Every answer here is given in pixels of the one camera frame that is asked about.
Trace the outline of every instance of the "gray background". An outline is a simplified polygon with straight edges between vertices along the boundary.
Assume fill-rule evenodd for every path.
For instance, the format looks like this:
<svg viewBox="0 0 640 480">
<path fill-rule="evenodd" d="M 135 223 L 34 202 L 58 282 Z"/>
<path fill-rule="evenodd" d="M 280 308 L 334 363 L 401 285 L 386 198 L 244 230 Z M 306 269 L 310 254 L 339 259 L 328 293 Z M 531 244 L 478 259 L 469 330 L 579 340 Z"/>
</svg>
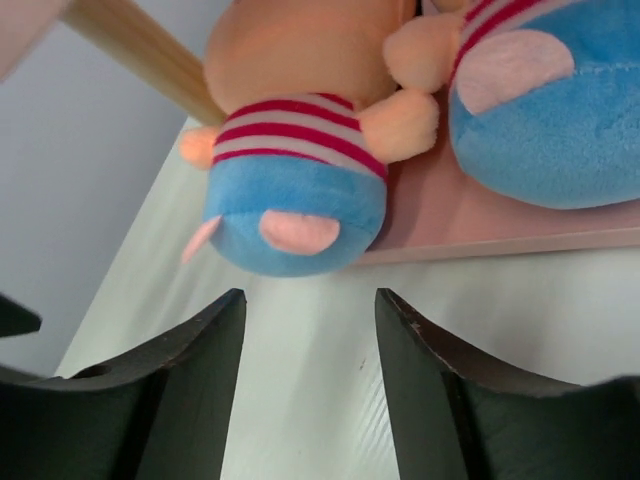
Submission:
<svg viewBox="0 0 640 480">
<path fill-rule="evenodd" d="M 200 56 L 228 2 L 139 3 Z M 185 118 L 63 25 L 2 84 L 0 291 L 44 323 L 0 364 L 55 371 Z"/>
</svg>

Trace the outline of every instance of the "wooden dowel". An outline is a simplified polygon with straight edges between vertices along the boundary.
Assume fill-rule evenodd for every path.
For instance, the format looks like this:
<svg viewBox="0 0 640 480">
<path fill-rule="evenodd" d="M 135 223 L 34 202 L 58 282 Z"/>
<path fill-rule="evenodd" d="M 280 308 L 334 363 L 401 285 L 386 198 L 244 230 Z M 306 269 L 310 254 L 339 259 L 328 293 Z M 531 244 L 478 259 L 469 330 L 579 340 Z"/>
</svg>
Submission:
<svg viewBox="0 0 640 480">
<path fill-rule="evenodd" d="M 196 120 L 224 120 L 198 58 L 132 0 L 75 0 L 62 20 Z"/>
</svg>

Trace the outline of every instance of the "pink tray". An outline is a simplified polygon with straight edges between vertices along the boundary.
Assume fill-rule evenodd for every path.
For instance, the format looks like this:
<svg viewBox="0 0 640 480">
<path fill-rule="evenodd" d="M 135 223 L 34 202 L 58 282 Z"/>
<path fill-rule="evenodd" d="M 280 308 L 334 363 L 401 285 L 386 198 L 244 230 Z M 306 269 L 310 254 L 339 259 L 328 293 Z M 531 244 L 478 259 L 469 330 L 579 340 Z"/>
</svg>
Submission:
<svg viewBox="0 0 640 480">
<path fill-rule="evenodd" d="M 442 130 L 392 167 L 387 220 L 360 264 L 640 245 L 640 201 L 556 211 L 503 197 L 460 170 Z"/>
</svg>

